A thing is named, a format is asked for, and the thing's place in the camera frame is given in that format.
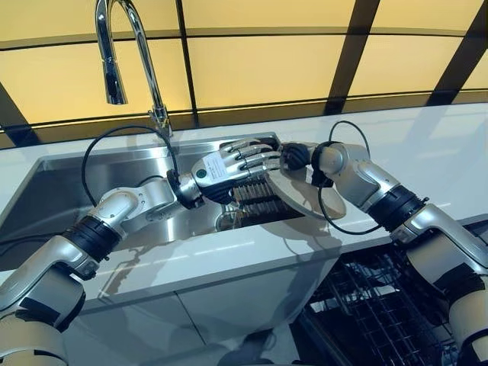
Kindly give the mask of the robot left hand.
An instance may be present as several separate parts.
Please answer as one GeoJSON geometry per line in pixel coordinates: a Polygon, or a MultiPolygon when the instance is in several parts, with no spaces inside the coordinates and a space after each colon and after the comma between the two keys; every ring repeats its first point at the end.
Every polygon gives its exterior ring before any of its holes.
{"type": "Polygon", "coordinates": [[[280,156],[280,152],[262,140],[236,140],[197,160],[191,175],[204,197],[227,205],[233,200],[232,190],[238,184],[279,169],[280,156]]]}

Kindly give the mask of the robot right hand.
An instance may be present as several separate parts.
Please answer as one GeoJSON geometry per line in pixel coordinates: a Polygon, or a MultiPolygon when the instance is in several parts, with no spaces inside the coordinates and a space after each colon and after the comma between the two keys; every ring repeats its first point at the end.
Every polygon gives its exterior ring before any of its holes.
{"type": "Polygon", "coordinates": [[[316,144],[289,142],[281,146],[281,164],[290,171],[297,171],[312,165],[312,154],[316,144]]]}

